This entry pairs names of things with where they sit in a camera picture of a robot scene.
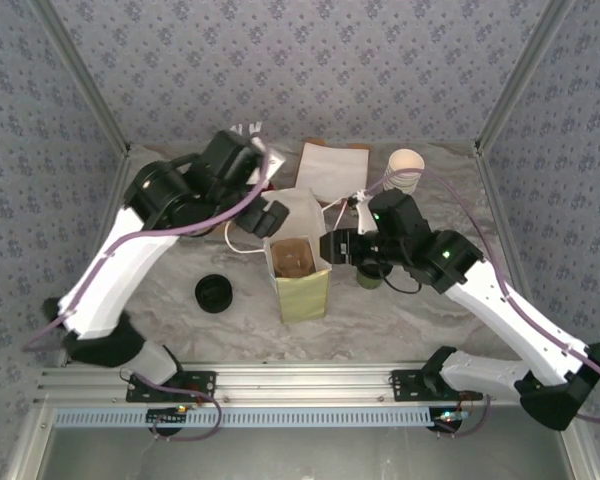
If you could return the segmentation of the right small circuit board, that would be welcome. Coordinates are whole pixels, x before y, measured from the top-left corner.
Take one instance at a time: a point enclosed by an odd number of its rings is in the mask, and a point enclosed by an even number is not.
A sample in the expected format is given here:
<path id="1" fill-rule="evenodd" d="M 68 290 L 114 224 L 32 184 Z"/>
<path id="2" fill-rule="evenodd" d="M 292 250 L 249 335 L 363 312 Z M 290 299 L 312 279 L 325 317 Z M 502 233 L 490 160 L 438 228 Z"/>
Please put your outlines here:
<path id="1" fill-rule="evenodd" d="M 445 408 L 433 408 L 430 410 L 433 425 L 432 431 L 445 434 L 455 434 L 461 427 L 464 420 L 469 417 L 469 413 L 463 410 L 449 410 Z"/>

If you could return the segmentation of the aluminium mounting rail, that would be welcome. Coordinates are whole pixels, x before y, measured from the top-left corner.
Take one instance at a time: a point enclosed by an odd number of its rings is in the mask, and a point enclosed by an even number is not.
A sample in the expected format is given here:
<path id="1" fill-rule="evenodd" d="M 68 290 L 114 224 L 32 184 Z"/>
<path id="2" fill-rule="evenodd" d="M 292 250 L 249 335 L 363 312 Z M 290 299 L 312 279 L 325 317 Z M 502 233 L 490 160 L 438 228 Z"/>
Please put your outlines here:
<path id="1" fill-rule="evenodd" d="M 395 370 L 418 370 L 419 362 L 190 363 L 188 370 L 216 373 L 214 398 L 231 407 L 393 406 Z M 124 371 L 71 364 L 42 371 L 33 403 L 56 407 L 122 407 L 131 387 Z"/>

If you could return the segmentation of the aluminium right corner post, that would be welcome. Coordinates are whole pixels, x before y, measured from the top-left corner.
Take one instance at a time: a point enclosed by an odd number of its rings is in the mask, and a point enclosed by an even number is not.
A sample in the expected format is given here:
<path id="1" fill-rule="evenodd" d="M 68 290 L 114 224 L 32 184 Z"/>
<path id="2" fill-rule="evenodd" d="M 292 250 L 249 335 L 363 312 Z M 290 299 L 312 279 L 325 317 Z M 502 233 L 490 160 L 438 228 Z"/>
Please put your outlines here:
<path id="1" fill-rule="evenodd" d="M 547 0 L 484 127 L 476 138 L 475 150 L 480 156 L 485 156 L 497 140 L 575 3 L 576 0 Z"/>

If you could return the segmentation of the aluminium left corner post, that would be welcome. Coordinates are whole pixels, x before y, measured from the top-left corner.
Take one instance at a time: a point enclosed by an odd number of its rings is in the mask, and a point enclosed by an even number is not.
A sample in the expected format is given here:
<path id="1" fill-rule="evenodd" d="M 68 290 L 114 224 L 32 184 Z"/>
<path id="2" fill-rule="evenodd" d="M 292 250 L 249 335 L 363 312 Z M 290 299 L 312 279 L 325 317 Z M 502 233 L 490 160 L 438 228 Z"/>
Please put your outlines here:
<path id="1" fill-rule="evenodd" d="M 117 153 L 125 155 L 128 151 L 128 142 L 52 1 L 27 0 L 27 3 L 41 23 L 104 135 Z"/>

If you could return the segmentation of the aluminium right table rail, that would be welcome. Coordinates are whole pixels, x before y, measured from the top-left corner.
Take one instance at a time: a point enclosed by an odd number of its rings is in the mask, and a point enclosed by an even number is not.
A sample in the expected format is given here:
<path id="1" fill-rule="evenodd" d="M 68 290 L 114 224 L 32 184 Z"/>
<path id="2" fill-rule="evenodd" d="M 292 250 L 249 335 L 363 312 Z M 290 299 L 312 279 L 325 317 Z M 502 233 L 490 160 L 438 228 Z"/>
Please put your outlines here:
<path id="1" fill-rule="evenodd" d="M 484 190 L 494 218 L 503 258 L 506 261 L 506 271 L 509 274 L 509 280 L 516 291 L 522 297 L 524 297 L 528 303 L 532 304 L 533 298 L 531 288 L 524 273 L 519 251 L 513 238 L 505 208 L 499 196 L 499 191 L 494 174 L 491 170 L 491 166 L 485 154 L 483 153 L 479 142 L 474 143 L 473 150 Z"/>

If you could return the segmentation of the aluminium table rail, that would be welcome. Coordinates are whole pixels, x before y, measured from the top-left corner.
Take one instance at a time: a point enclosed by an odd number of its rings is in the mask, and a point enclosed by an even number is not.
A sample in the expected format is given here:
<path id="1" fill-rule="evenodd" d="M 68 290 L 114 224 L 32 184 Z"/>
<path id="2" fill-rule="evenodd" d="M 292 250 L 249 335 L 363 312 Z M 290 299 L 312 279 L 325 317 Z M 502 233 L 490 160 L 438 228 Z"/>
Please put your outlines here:
<path id="1" fill-rule="evenodd" d="M 127 182 L 127 178 L 129 175 L 130 169 L 130 155 L 131 143 L 127 143 L 125 145 L 125 150 L 120 157 L 120 164 L 116 170 L 116 175 L 114 178 L 114 183 L 111 189 L 111 192 L 108 196 L 107 203 L 105 205 L 105 210 L 103 216 L 101 218 L 100 226 L 98 233 L 96 235 L 95 244 L 90 251 L 89 260 L 93 260 L 104 244 L 106 238 L 109 235 L 111 227 L 114 223 L 115 216 L 119 209 L 120 199 L 123 196 L 124 188 Z"/>
<path id="2" fill-rule="evenodd" d="M 522 297 L 524 297 L 528 303 L 532 304 L 533 298 L 531 288 L 524 273 L 519 251 L 513 238 L 505 208 L 499 196 L 499 191 L 494 174 L 491 170 L 491 166 L 485 154 L 483 153 L 479 142 L 474 143 L 473 150 L 484 190 L 494 218 L 503 258 L 506 261 L 506 271 L 509 274 L 509 280 L 516 291 Z"/>

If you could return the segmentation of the printed paper bag with handles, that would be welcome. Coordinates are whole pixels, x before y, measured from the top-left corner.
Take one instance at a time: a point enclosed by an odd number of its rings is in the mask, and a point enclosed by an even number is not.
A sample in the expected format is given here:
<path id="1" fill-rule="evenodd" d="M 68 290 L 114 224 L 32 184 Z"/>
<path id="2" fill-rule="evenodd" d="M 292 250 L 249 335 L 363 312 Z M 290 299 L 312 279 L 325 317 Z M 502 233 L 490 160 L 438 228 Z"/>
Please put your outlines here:
<path id="1" fill-rule="evenodd" d="M 256 254 L 263 254 L 268 275 L 275 290 L 281 321 L 285 324 L 316 320 L 326 316 L 332 265 L 320 256 L 320 237 L 330 228 L 325 220 L 327 208 L 320 205 L 308 189 L 284 189 L 267 191 L 267 201 L 277 200 L 289 209 L 283 225 L 270 237 L 263 240 Z M 306 239 L 311 246 L 315 272 L 303 278 L 277 278 L 273 269 L 271 246 L 289 239 Z"/>

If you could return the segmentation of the aluminium left table rail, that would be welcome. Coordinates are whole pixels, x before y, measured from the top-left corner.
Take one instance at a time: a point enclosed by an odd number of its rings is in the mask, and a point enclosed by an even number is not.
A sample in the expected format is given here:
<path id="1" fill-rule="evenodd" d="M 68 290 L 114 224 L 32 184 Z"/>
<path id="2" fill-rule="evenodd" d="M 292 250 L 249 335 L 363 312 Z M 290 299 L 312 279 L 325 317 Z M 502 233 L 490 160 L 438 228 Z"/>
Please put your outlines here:
<path id="1" fill-rule="evenodd" d="M 104 244 L 106 238 L 109 235 L 111 227 L 114 223 L 115 216 L 119 209 L 120 199 L 123 196 L 124 188 L 127 182 L 127 178 L 129 175 L 130 169 L 130 155 L 131 143 L 127 143 L 125 145 L 125 150 L 120 157 L 120 164 L 116 170 L 116 175 L 114 178 L 114 183 L 111 189 L 111 192 L 108 196 L 107 203 L 105 205 L 105 210 L 103 216 L 101 218 L 100 226 L 98 233 L 96 235 L 95 244 L 90 251 L 89 260 L 93 260 Z"/>

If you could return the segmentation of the aluminium corner post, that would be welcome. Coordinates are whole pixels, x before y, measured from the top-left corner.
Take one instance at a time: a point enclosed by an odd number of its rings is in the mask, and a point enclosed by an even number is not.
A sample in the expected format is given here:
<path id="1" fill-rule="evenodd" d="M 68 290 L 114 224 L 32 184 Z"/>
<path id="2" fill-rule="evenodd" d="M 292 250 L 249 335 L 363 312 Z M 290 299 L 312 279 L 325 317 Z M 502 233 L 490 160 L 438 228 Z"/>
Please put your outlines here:
<path id="1" fill-rule="evenodd" d="M 128 142 L 52 1 L 27 0 L 27 3 L 41 23 L 104 135 L 117 153 L 125 155 L 128 151 Z"/>
<path id="2" fill-rule="evenodd" d="M 575 3 L 576 0 L 547 0 L 484 127 L 476 138 L 475 150 L 480 156 L 485 156 L 497 140 Z"/>

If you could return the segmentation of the small circuit board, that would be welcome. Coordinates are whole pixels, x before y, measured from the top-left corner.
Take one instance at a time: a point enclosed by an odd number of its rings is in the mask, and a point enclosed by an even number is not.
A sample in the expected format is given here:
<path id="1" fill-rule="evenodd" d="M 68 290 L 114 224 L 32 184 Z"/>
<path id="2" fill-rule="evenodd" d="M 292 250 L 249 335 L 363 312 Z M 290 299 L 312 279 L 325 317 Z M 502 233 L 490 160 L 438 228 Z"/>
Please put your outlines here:
<path id="1" fill-rule="evenodd" d="M 150 408 L 145 414 L 148 426 L 160 424 L 184 424 L 187 420 L 185 407 Z"/>
<path id="2" fill-rule="evenodd" d="M 445 434 L 455 434 L 461 427 L 464 420 L 469 417 L 469 413 L 463 410 L 449 410 L 445 408 L 433 408 L 430 410 L 433 425 L 432 431 Z"/>

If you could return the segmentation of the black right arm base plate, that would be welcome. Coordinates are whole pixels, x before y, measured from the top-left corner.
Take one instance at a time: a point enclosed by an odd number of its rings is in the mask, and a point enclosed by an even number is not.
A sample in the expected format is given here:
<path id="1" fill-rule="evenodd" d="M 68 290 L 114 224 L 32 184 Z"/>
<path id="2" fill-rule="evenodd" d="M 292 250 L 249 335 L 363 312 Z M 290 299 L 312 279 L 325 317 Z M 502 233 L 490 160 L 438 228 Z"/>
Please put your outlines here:
<path id="1" fill-rule="evenodd" d="M 392 370 L 387 380 L 396 402 L 453 403 L 461 400 L 483 399 L 481 393 L 456 390 L 439 377 L 425 376 L 421 370 Z"/>

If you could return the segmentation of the white napkin stack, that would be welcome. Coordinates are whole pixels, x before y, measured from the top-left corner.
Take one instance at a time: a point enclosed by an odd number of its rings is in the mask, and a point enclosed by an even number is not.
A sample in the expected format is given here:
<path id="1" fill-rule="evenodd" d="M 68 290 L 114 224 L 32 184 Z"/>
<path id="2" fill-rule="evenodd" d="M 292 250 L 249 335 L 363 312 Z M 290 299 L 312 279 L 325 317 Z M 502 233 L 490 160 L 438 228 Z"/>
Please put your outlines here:
<path id="1" fill-rule="evenodd" d="M 310 190 L 321 204 L 347 198 L 366 187 L 369 157 L 368 148 L 335 148 L 306 142 L 295 187 Z"/>

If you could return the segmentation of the black plastic cup lid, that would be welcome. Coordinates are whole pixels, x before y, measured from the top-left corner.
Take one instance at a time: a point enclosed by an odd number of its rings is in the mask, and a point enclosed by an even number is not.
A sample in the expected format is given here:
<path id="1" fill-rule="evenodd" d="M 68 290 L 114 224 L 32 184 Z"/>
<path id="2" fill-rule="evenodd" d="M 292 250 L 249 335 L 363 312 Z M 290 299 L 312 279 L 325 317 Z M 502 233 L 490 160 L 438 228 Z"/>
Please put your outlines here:
<path id="1" fill-rule="evenodd" d="M 200 308 L 211 314 L 227 310 L 233 302 L 232 285 L 227 277 L 220 274 L 201 278 L 195 286 L 194 294 Z"/>

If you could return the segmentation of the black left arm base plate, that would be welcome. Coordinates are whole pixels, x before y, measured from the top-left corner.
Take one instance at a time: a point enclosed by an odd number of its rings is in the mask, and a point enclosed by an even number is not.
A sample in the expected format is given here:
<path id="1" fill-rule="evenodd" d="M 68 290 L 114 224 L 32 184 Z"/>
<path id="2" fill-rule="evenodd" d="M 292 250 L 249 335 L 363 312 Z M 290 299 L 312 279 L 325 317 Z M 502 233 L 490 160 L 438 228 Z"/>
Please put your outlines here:
<path id="1" fill-rule="evenodd" d="M 215 371 L 181 371 L 166 383 L 168 388 L 188 391 L 187 394 L 181 394 L 154 389 L 133 374 L 128 380 L 126 401 L 128 403 L 208 403 L 208 400 L 194 396 L 191 391 L 196 390 L 213 397 L 216 380 Z"/>

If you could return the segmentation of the grey metal panel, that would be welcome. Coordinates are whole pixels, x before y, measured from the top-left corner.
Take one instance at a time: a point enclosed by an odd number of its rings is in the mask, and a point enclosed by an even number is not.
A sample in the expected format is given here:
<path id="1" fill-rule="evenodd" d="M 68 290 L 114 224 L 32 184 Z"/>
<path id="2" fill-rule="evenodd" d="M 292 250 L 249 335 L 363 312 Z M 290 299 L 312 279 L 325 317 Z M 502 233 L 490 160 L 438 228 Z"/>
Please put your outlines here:
<path id="1" fill-rule="evenodd" d="M 417 428 L 227 429 L 159 442 L 141 429 L 58 429 L 38 480 L 575 480 L 554 434 L 498 420 L 467 438 Z"/>

